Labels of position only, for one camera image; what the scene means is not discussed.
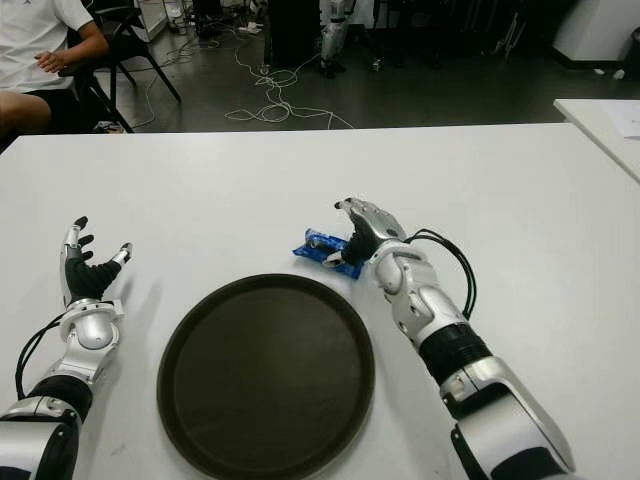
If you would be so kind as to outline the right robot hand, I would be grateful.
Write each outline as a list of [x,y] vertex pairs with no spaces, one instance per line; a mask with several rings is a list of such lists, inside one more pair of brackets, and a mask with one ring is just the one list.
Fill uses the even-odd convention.
[[336,202],[334,208],[347,214],[354,232],[342,250],[330,254],[323,261],[324,266],[356,265],[369,260],[383,243],[403,242],[407,238],[396,218],[371,202],[349,197]]

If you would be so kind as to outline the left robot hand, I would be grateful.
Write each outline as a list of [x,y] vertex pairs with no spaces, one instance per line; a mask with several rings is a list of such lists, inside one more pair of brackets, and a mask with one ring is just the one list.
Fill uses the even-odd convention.
[[65,307],[85,299],[100,301],[132,257],[133,245],[127,242],[108,261],[90,265],[88,261],[93,252],[84,248],[94,240],[94,236],[81,236],[87,224],[87,216],[76,219],[62,242],[59,271]]

